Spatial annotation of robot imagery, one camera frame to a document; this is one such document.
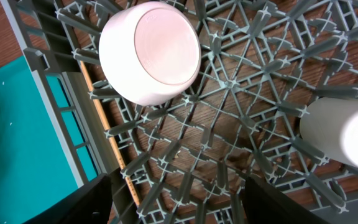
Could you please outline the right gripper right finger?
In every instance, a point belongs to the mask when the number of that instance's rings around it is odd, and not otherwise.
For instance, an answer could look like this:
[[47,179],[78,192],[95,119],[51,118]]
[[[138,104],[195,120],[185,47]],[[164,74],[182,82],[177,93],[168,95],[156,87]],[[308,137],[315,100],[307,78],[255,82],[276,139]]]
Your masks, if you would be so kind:
[[249,223],[319,224],[325,222],[256,175],[246,178],[242,191],[242,204]]

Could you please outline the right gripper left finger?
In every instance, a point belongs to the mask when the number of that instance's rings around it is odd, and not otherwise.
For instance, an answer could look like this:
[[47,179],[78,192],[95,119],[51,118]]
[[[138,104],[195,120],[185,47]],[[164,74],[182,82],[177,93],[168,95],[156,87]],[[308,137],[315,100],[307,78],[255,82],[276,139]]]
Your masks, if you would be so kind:
[[111,206],[111,178],[107,174],[100,174],[25,224],[106,224]]

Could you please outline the white cup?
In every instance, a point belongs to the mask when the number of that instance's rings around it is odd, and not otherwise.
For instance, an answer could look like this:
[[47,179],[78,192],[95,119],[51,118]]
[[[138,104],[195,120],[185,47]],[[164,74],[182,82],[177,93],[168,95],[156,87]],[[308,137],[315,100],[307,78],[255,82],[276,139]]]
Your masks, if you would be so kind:
[[329,158],[358,167],[358,100],[316,100],[300,119],[300,133]]

